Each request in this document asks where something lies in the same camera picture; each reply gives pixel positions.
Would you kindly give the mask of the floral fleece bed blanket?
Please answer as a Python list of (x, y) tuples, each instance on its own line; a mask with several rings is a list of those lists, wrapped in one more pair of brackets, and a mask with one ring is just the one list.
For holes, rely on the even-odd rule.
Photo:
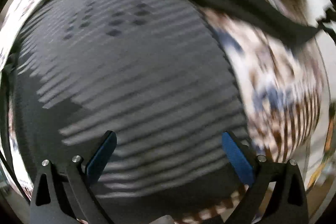
[(30, 223), (308, 223), (335, 153), (314, 0), (13, 0), (1, 165)]

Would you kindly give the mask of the dark grey knitted garment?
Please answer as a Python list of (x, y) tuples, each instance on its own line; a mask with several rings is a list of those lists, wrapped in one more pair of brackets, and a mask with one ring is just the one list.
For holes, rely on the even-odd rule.
[(15, 39), (9, 125), (28, 188), (106, 131), (94, 193), (118, 221), (205, 218), (243, 192), (222, 133), (286, 162), (324, 81), (301, 0), (41, 0)]

